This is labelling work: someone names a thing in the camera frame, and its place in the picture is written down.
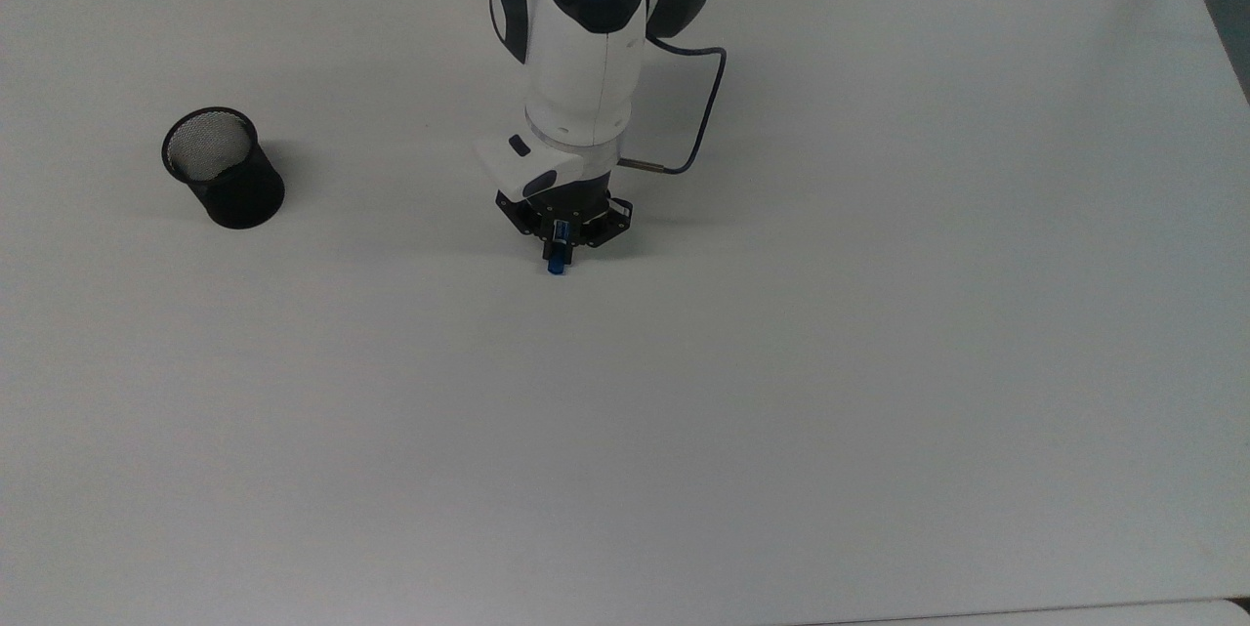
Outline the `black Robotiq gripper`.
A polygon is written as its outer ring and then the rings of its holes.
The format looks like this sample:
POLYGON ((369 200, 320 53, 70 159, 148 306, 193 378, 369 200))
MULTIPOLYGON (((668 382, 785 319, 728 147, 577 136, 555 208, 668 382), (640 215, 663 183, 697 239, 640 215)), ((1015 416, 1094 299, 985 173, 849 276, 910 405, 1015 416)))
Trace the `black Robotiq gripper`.
POLYGON ((496 206, 519 234, 550 242, 558 221, 566 221, 571 246, 600 247, 631 226, 632 202, 610 197, 610 176, 568 182, 528 200, 510 200, 496 191, 496 206))

